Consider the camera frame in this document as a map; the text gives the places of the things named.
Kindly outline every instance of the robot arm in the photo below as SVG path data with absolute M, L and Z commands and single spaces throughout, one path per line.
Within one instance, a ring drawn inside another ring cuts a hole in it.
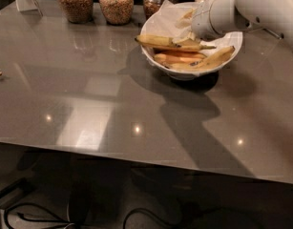
M 293 50 L 293 0 L 208 0 L 192 21 L 192 31 L 205 41 L 255 28 L 273 31 Z

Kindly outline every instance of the bowl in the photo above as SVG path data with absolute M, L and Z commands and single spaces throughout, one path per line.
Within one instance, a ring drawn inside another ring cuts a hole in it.
M 188 2 L 188 3 L 165 3 L 162 5 L 161 9 L 153 14 L 144 24 L 141 34 L 155 34 L 161 36 L 171 36 L 176 37 L 183 33 L 186 29 L 179 29 L 176 27 L 176 22 L 183 16 L 183 14 L 190 9 L 194 9 L 197 7 L 196 2 Z M 169 76 L 173 77 L 177 80 L 192 80 L 194 78 L 200 77 L 202 75 L 213 73 L 216 71 L 221 70 L 225 65 L 227 65 L 241 49 L 242 45 L 242 32 L 228 32 L 223 38 L 219 38 L 210 42 L 201 41 L 202 44 L 216 46 L 213 50 L 202 50 L 200 52 L 204 53 L 205 55 L 209 56 L 210 54 L 218 51 L 221 48 L 227 46 L 234 46 L 235 50 L 228 61 L 225 61 L 221 65 L 218 65 L 216 68 L 211 70 L 204 71 L 196 71 L 196 72 L 186 72 L 186 71 L 176 71 L 167 69 L 166 67 L 162 66 L 161 64 L 157 63 L 154 60 L 155 52 L 152 48 L 143 47 L 142 52 L 146 55 L 147 60 L 149 63 L 155 67 L 158 67 L 160 70 L 167 73 Z

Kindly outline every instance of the gray table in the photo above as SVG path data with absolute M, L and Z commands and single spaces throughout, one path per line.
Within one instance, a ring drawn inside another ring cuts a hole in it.
M 264 31 L 244 36 L 219 73 L 178 83 L 121 27 L 0 11 L 0 143 L 293 183 L 293 54 Z

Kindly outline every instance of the dark floor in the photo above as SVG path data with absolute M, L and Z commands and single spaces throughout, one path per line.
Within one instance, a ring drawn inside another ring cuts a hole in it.
M 174 228 L 293 228 L 293 185 L 0 145 L 0 191 L 20 178 L 26 182 L 0 198 L 0 228 L 8 228 L 5 209 L 27 202 L 89 225 L 80 228 L 122 228 L 136 208 L 172 224 L 181 221 Z M 52 218 L 38 208 L 19 207 L 8 216 L 16 229 L 60 225 L 24 221 L 16 212 L 26 218 Z M 126 228 L 164 227 L 136 213 Z

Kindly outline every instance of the table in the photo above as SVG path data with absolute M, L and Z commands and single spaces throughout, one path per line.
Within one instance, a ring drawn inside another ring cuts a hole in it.
M 177 82 L 134 38 L 145 22 L 69 23 L 0 10 L 0 143 L 293 184 L 293 53 L 264 31 L 244 35 L 219 73 Z

